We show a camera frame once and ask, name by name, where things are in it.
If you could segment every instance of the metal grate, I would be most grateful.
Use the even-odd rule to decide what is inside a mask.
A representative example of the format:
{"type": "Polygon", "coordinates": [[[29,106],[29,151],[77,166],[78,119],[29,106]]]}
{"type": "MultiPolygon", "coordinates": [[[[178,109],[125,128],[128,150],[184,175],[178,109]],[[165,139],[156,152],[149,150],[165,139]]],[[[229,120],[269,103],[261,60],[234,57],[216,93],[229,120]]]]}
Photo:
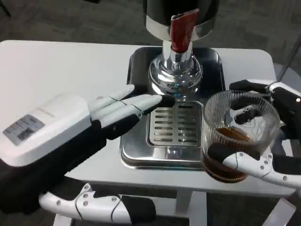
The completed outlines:
{"type": "Polygon", "coordinates": [[[200,146],[202,105],[177,101],[150,114],[149,141],[159,146],[200,146]]]}

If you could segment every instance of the drip tray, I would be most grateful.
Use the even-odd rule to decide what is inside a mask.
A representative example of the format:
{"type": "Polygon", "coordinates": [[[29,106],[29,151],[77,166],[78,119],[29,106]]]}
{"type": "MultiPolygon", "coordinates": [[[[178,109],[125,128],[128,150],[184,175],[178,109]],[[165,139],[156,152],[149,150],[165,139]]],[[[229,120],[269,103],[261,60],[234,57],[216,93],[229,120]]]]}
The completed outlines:
{"type": "Polygon", "coordinates": [[[200,146],[201,107],[197,101],[177,101],[172,108],[157,108],[150,114],[147,127],[149,145],[200,146]]]}
{"type": "Polygon", "coordinates": [[[121,138],[121,157],[134,169],[202,170],[202,104],[176,102],[157,108],[121,138]]]}

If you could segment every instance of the white table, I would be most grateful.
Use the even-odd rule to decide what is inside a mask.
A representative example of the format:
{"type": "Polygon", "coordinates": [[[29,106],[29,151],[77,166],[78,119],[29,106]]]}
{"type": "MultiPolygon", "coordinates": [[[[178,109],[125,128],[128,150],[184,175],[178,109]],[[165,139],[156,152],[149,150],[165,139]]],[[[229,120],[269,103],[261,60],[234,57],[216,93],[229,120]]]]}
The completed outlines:
{"type": "MultiPolygon", "coordinates": [[[[0,43],[0,129],[62,92],[90,100],[121,89],[127,80],[129,57],[139,47],[14,40],[0,43]]],[[[246,78],[275,79],[272,58],[262,50],[215,50],[222,58],[226,87],[246,78]]],[[[292,152],[289,142],[284,148],[292,152]]],[[[191,225],[206,219],[205,192],[275,197],[294,192],[253,177],[223,184],[205,172],[128,169],[121,162],[119,138],[108,141],[104,149],[66,175],[92,183],[176,189],[177,202],[156,199],[157,211],[171,216],[188,213],[191,225]],[[176,205],[178,211],[166,208],[170,205],[176,205]]]]}

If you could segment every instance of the robotic arm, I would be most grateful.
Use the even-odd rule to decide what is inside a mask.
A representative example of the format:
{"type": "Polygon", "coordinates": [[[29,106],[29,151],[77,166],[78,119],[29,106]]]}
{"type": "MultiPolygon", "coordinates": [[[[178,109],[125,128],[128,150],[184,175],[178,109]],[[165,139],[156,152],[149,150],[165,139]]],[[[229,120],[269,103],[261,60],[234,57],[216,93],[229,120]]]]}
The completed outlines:
{"type": "Polygon", "coordinates": [[[151,200],[112,194],[64,176],[102,149],[106,139],[129,131],[143,115],[174,105],[171,96],[145,92],[145,87],[127,85],[90,103],[59,95],[6,128],[0,134],[0,210],[32,213],[41,206],[76,219],[152,221],[156,211],[151,200]]]}
{"type": "Polygon", "coordinates": [[[297,139],[301,142],[301,93],[282,82],[267,80],[238,81],[230,84],[230,89],[257,91],[259,94],[256,95],[273,104],[285,125],[280,128],[280,133],[271,147],[272,153],[267,156],[212,144],[208,149],[209,157],[264,181],[301,189],[301,158],[285,156],[284,150],[277,151],[279,146],[283,149],[281,143],[285,139],[297,139]]]}

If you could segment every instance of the glass mug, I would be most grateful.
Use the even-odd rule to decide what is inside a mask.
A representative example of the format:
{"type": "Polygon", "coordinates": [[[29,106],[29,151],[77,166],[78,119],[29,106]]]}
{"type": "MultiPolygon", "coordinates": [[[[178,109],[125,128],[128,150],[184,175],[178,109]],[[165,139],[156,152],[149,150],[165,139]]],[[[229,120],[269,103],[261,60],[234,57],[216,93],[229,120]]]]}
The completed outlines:
{"type": "Polygon", "coordinates": [[[244,180],[246,174],[209,158],[209,146],[219,143],[236,151],[262,154],[275,138],[279,124],[276,109],[259,96],[234,90],[213,95],[202,112],[201,154],[205,171],[225,183],[244,180]]]}

